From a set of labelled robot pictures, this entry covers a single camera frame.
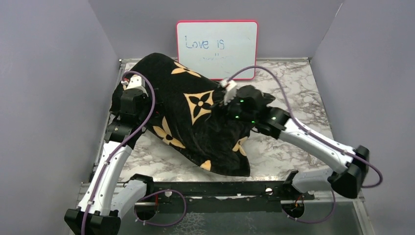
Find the black floral plush pillowcase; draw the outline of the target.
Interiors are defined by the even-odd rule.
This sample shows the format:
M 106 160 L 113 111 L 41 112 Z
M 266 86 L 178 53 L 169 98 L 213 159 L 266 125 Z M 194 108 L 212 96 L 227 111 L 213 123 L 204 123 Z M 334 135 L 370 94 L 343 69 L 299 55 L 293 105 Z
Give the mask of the black floral plush pillowcase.
M 126 78 L 138 73 L 155 91 L 156 107 L 145 126 L 148 131 L 204 170 L 250 176 L 242 145 L 254 124 L 232 120 L 222 109 L 211 108 L 224 96 L 216 81 L 161 53 L 145 56 Z

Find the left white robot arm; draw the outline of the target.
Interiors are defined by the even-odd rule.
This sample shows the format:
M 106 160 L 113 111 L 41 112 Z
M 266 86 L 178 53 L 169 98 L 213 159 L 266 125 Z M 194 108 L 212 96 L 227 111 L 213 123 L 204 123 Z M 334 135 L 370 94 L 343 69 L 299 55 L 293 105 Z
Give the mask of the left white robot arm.
M 68 209 L 64 221 L 75 235 L 116 235 L 121 219 L 140 199 L 148 201 L 154 188 L 144 180 L 133 180 L 114 196 L 126 160 L 143 133 L 156 106 L 155 89 L 123 91 L 120 112 L 107 126 L 101 157 L 90 185 L 75 209 Z

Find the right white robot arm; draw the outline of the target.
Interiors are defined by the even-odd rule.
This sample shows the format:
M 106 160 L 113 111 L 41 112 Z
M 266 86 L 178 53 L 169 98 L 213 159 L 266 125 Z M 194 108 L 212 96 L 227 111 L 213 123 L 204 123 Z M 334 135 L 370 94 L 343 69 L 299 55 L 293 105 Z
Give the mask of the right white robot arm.
M 353 148 L 336 142 L 307 127 L 287 111 L 269 107 L 273 96 L 252 85 L 241 88 L 227 85 L 224 93 L 223 104 L 230 118 L 253 124 L 259 133 L 293 144 L 327 165 L 320 170 L 291 173 L 289 182 L 282 186 L 286 198 L 295 199 L 308 191 L 329 190 L 346 198 L 357 198 L 369 171 L 366 147 Z

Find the pink framed whiteboard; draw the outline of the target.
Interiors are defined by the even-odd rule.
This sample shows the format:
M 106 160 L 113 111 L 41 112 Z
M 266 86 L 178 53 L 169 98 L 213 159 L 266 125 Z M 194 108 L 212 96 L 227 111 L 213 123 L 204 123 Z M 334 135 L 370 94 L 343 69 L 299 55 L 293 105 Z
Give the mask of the pink framed whiteboard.
M 253 20 L 179 21 L 178 62 L 210 79 L 221 80 L 241 69 L 236 80 L 254 78 L 258 23 Z

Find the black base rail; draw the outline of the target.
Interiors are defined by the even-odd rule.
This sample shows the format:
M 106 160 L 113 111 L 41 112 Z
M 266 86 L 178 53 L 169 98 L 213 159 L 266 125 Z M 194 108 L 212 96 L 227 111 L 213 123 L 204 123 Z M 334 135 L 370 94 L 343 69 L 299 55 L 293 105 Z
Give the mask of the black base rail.
M 160 194 L 139 200 L 134 209 L 139 214 L 281 212 L 281 204 L 314 199 L 299 194 L 284 181 L 242 182 L 154 182 L 149 192 Z

